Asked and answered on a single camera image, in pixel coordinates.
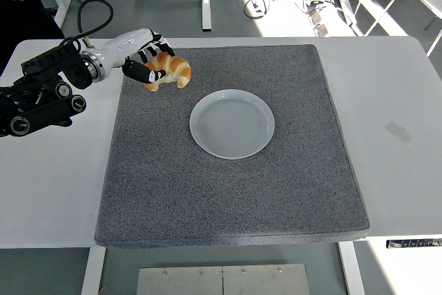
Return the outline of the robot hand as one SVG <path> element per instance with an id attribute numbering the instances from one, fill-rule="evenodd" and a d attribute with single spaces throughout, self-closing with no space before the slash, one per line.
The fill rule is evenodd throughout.
<path id="1" fill-rule="evenodd" d="M 91 54 L 96 68 L 93 75 L 93 82 L 105 80 L 113 68 L 121 67 L 123 73 L 142 83 L 153 83 L 163 78 L 166 74 L 164 70 L 151 70 L 143 64 L 134 62 L 131 57 L 145 48 L 159 48 L 162 52 L 167 52 L 170 56 L 175 53 L 167 40 L 157 32 L 147 28 L 124 33 L 99 48 L 93 49 Z"/>

